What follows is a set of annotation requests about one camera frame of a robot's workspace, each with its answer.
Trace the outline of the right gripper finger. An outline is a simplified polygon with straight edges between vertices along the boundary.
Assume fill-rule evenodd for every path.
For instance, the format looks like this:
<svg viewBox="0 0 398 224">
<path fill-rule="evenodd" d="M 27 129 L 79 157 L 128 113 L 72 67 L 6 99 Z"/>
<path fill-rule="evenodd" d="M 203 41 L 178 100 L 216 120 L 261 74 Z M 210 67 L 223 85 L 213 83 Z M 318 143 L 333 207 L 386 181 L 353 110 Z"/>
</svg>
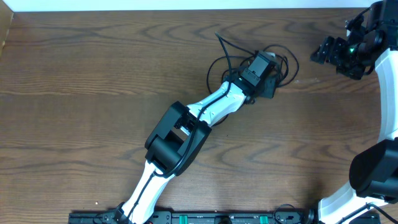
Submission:
<svg viewBox="0 0 398 224">
<path fill-rule="evenodd" d="M 325 54 L 322 51 L 316 51 L 311 54 L 310 60 L 319 64 L 325 63 Z"/>
<path fill-rule="evenodd" d="M 318 52 L 319 53 L 328 53 L 332 48 L 335 42 L 335 38 L 332 36 L 328 36 L 325 38 L 323 43 L 320 45 Z"/>
</svg>

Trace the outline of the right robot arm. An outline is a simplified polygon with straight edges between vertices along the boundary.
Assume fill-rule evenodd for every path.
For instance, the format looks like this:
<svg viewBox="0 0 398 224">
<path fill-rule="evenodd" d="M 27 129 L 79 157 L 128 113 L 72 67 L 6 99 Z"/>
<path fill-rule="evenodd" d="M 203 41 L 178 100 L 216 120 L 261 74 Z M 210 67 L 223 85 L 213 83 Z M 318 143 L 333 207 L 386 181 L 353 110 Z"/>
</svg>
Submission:
<svg viewBox="0 0 398 224">
<path fill-rule="evenodd" d="M 371 209 L 397 203 L 397 1 L 372 3 L 346 22 L 347 38 L 327 37 L 311 54 L 353 80 L 376 72 L 381 94 L 381 127 L 377 143 L 351 162 L 349 181 L 319 201 L 310 223 L 361 223 Z"/>
</svg>

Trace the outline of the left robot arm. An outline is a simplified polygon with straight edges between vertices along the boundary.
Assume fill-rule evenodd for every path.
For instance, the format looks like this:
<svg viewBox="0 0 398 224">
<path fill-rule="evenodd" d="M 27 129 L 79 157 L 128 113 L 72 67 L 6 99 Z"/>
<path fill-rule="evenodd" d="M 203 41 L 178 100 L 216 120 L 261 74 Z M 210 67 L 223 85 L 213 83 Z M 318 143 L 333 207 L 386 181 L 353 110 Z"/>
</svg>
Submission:
<svg viewBox="0 0 398 224">
<path fill-rule="evenodd" d="M 248 67 L 235 70 L 205 99 L 190 105 L 173 103 L 145 143 L 146 162 L 132 196 L 117 211 L 116 223 L 145 223 L 167 183 L 193 162 L 212 126 L 243 104 L 275 86 L 271 73 L 276 55 L 258 52 Z"/>
</svg>

